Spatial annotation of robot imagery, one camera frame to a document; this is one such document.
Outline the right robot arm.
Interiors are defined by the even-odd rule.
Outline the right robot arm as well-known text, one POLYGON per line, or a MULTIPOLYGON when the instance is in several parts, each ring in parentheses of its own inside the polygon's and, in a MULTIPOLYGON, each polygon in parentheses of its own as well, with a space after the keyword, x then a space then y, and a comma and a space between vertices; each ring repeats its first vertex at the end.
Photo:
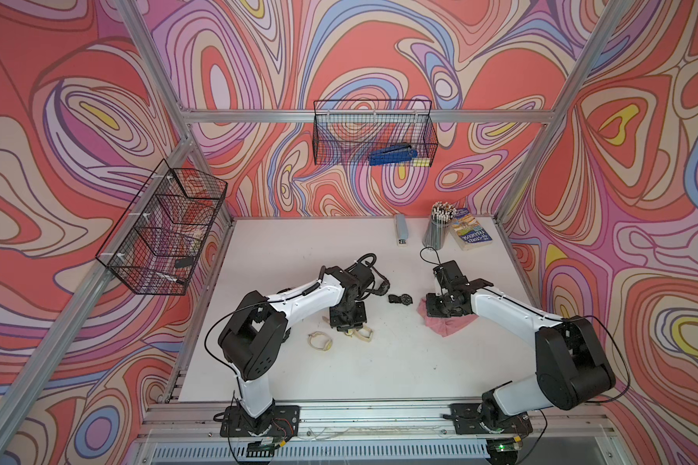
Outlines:
POLYGON ((535 372, 482 395, 480 418, 492 427, 532 410, 571 410, 610 391, 614 370, 593 325, 584 317, 564 318, 514 300, 492 282, 468 279, 455 261, 432 269, 438 292, 426 297, 431 318, 475 315, 527 343, 535 372))

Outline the black rugged digital watch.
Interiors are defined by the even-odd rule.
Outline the black rugged digital watch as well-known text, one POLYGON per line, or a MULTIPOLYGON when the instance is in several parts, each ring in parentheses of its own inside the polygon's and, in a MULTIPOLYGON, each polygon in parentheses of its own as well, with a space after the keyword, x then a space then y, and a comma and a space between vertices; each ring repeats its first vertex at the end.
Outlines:
POLYGON ((366 296, 386 296, 391 288, 390 280, 376 269, 370 267, 372 272, 371 286, 366 289, 366 296))

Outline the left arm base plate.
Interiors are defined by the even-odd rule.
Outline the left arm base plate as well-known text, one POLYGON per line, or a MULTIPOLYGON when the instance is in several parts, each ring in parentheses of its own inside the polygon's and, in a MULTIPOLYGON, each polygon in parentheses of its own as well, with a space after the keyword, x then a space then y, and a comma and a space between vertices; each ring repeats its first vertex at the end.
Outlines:
POLYGON ((251 417, 240 405, 229 406, 215 414, 213 420, 220 424, 223 438, 271 437, 289 440, 299 433, 301 407, 298 405, 273 405, 259 417, 251 417))

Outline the pink cloth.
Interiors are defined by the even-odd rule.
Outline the pink cloth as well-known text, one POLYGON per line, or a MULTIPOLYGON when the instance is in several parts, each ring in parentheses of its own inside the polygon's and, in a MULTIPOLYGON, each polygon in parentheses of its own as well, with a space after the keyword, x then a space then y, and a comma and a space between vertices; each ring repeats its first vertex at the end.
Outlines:
POLYGON ((427 300, 424 298, 417 308, 417 313, 422 317, 426 327, 442 337, 448 337, 461 331, 478 318, 475 314, 454 318, 430 317, 427 314, 426 303, 427 300))

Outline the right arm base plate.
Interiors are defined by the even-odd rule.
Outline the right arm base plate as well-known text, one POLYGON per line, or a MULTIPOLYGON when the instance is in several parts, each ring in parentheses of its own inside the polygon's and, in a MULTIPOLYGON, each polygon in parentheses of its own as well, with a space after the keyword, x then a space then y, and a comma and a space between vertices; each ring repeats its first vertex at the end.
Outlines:
POLYGON ((449 420, 458 435, 510 435, 527 437, 533 427, 527 413, 507 416, 492 397, 478 402, 453 403, 441 418, 449 420))

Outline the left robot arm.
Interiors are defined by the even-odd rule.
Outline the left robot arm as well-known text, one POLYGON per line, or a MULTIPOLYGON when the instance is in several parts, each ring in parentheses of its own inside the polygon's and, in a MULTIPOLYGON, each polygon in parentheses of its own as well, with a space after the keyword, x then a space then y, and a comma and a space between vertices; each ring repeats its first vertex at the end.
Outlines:
POLYGON ((322 267, 316 279, 294 289, 270 296, 253 291, 228 316, 217 344, 236 373, 238 406, 250 418, 263 417, 275 403, 268 372, 297 323, 326 311, 335 331, 370 339, 365 300, 390 290, 390 281, 376 269, 376 262, 377 256, 368 253, 346 269, 322 267))

